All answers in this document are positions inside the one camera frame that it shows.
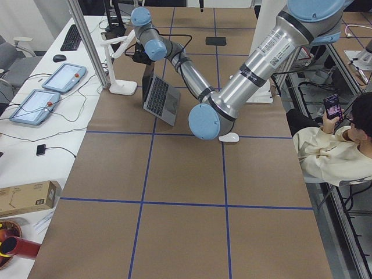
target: laptop touchpad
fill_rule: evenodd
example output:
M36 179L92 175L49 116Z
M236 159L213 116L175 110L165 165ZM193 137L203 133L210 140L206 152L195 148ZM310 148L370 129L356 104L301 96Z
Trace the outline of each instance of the laptop touchpad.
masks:
M165 109L175 115L177 111L177 98L168 94L167 99L165 101Z

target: robotic arm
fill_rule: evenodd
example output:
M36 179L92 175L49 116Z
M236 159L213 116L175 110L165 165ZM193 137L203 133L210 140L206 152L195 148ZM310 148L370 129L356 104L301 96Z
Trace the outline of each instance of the robotic arm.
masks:
M144 46L149 58L152 61L168 59L199 100L200 104L189 114L191 131L200 139L212 140L231 131L239 109L296 48L335 42L341 33L342 12L351 2L288 0L277 15L275 28L220 92L200 74L182 45L159 35L149 10L136 8L131 18L137 41Z

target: laptop screen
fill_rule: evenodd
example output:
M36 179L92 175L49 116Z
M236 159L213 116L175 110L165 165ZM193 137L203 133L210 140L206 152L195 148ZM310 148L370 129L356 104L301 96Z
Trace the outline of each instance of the laptop screen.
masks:
M154 62L152 62L151 65L146 65L144 75L142 76L142 105L145 103L147 95L149 95L149 90L154 75L154 68Z

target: cardboard box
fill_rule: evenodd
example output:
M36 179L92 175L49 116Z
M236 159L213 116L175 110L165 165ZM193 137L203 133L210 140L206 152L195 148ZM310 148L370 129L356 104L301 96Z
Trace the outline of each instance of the cardboard box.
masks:
M0 217L53 208L57 187L56 181L44 181L0 188Z

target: black keyboard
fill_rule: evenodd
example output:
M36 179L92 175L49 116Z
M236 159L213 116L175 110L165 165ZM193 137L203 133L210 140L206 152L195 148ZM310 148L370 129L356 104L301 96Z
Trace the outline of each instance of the black keyboard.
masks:
M155 77L147 108L159 116L163 114L168 87L169 85L165 81Z
M77 31L77 27L75 24L72 24L70 29L67 31L65 40L60 47L60 51L75 51L79 47L80 41L81 37Z

